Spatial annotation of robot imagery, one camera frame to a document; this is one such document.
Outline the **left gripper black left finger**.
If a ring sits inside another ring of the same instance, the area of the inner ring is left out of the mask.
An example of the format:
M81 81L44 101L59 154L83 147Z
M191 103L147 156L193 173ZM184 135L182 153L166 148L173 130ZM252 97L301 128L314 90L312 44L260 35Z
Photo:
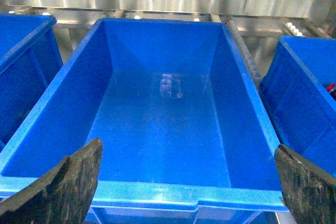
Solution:
M98 185L102 140L94 138L1 202L1 223L83 223Z

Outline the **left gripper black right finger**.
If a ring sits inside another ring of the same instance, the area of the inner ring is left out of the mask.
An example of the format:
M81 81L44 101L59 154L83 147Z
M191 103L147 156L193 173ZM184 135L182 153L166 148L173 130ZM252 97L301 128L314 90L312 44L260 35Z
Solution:
M296 223L335 223L335 177L284 144L274 158L281 201Z

